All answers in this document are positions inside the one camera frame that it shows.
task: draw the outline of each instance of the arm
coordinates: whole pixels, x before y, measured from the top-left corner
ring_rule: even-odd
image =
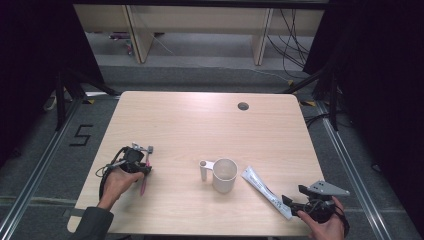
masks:
[[[106,180],[103,197],[97,207],[88,207],[85,210],[77,230],[70,239],[104,239],[113,220],[110,209],[133,182],[143,177],[144,174],[141,172],[130,174],[124,172],[121,168],[114,169]]]

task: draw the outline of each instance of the black circle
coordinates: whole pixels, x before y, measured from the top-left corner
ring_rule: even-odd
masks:
[[[249,109],[249,104],[245,102],[241,102],[238,104],[238,108],[242,111],[246,111],[247,109]]]

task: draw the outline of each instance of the mug handle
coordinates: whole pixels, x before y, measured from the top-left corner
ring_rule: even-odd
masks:
[[[200,166],[200,175],[202,176],[202,181],[206,181],[207,178],[207,170],[213,170],[213,165],[215,163],[214,162],[210,162],[210,161],[200,161],[199,166]]]

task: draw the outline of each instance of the gray carpet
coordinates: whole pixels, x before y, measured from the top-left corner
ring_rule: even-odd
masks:
[[[198,91],[198,92],[254,92],[277,93],[288,88],[285,80],[299,79],[287,76],[283,71],[268,71],[267,74],[250,70],[230,70],[217,68],[136,68],[101,67],[108,86],[118,91]],[[291,75],[305,77],[304,73],[290,72]],[[98,91],[84,86],[87,91]],[[300,100],[310,100],[313,86],[297,93]],[[33,201],[26,210],[12,239],[67,239],[66,229],[71,210],[79,196],[92,161],[103,138],[117,100],[96,100],[93,104],[82,104],[67,130],[53,162],[37,189]],[[301,107],[304,116],[318,115],[316,107]],[[48,112],[40,117],[20,146],[22,156],[10,159],[0,170],[0,216],[4,216],[25,185],[32,169],[41,157],[56,127],[56,113]],[[421,239],[407,214],[385,181],[384,177],[370,168],[372,157],[363,145],[360,136],[350,126],[347,116],[338,116],[340,135],[354,159],[355,165],[367,186],[372,199],[389,226],[393,239]],[[82,134],[91,137],[86,146],[72,147],[81,143],[75,132],[81,124],[93,127],[83,128]],[[351,224],[347,239],[376,239],[362,207],[353,191],[339,156],[319,120],[311,125],[309,133],[315,147],[325,179],[341,188],[350,190],[352,196],[340,198],[346,208]],[[111,234],[108,239],[123,235]],[[170,239],[159,236],[146,236],[145,239]],[[307,237],[280,239],[308,239]]]

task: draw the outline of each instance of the tape mark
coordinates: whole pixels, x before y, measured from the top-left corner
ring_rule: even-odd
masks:
[[[71,143],[71,144],[69,144],[70,147],[84,147],[84,146],[87,145],[88,139],[90,139],[91,135],[79,134],[83,127],[93,127],[93,125],[92,124],[81,124],[81,125],[79,125],[78,130],[75,133],[74,137],[85,138],[85,141],[84,141],[84,143]]]

